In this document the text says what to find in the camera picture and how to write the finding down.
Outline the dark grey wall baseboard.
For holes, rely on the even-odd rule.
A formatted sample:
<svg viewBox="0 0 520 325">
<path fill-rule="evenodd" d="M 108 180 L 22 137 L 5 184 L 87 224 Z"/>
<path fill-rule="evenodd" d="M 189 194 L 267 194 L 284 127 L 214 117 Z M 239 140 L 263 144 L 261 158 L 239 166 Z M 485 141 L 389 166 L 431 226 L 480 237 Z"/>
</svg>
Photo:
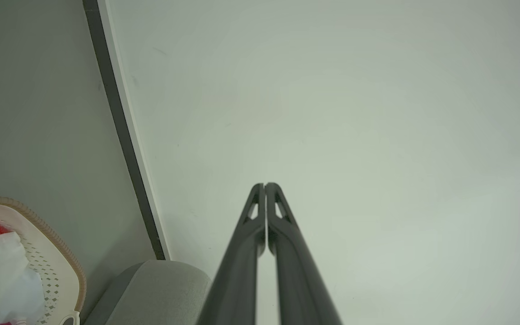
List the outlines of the dark grey wall baseboard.
<svg viewBox="0 0 520 325">
<path fill-rule="evenodd" d="M 118 141 L 120 142 L 122 154 L 125 158 L 128 173 L 132 181 L 139 210 L 142 214 L 142 220 L 146 227 L 153 253 L 158 260 L 167 260 L 169 254 L 167 253 L 165 244 L 162 243 L 161 236 L 158 232 L 142 171 L 140 170 L 138 155 L 132 141 L 130 124 L 125 116 L 124 103 L 121 97 L 124 94 L 124 87 L 118 86 L 117 84 L 115 70 L 117 62 L 115 54 L 110 54 L 107 38 L 107 20 L 101 17 L 100 4 L 104 4 L 105 0 L 79 1 L 81 1 L 84 8 L 89 33 L 93 43 L 93 49 L 100 69 L 103 86 L 107 94 L 107 100 L 113 117 L 114 126 L 116 128 Z"/>
</svg>

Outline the white cloth with red stripes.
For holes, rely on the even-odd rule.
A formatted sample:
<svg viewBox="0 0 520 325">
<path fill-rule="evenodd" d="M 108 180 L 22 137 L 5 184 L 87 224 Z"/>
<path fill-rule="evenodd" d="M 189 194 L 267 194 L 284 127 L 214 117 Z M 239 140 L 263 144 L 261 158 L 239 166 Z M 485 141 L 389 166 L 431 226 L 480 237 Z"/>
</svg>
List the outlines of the white cloth with red stripes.
<svg viewBox="0 0 520 325">
<path fill-rule="evenodd" d="M 45 312 L 41 276 L 15 232 L 0 235 L 0 325 L 37 325 Z"/>
</svg>

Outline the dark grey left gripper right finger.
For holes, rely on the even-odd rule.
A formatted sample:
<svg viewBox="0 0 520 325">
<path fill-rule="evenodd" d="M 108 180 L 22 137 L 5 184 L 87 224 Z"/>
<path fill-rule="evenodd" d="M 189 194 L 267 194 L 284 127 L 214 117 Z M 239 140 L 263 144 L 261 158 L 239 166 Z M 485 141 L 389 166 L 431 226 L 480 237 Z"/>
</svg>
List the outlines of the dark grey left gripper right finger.
<svg viewBox="0 0 520 325">
<path fill-rule="evenodd" d="M 342 325 L 283 190 L 268 183 L 268 245 L 276 259 L 280 325 Z"/>
</svg>

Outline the cream perforated laundry basket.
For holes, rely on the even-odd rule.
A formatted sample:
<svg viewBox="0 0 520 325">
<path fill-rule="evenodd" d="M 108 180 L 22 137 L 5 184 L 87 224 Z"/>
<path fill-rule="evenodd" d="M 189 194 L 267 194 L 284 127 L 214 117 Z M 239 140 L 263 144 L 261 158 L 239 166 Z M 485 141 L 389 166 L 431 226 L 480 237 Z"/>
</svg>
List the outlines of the cream perforated laundry basket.
<svg viewBox="0 0 520 325">
<path fill-rule="evenodd" d="M 0 224 L 17 233 L 28 267 L 41 276 L 45 312 L 35 325 L 81 325 L 87 283 L 66 243 L 33 210 L 12 198 L 0 197 Z"/>
</svg>

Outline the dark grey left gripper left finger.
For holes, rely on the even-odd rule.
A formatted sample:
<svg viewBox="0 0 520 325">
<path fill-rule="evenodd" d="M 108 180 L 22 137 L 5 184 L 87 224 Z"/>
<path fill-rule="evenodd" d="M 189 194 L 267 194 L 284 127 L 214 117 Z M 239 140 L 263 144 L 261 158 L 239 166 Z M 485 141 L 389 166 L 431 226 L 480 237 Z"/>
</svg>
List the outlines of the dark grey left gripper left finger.
<svg viewBox="0 0 520 325">
<path fill-rule="evenodd" d="M 266 245 L 265 186 L 254 185 L 197 325 L 255 325 L 258 258 Z"/>
</svg>

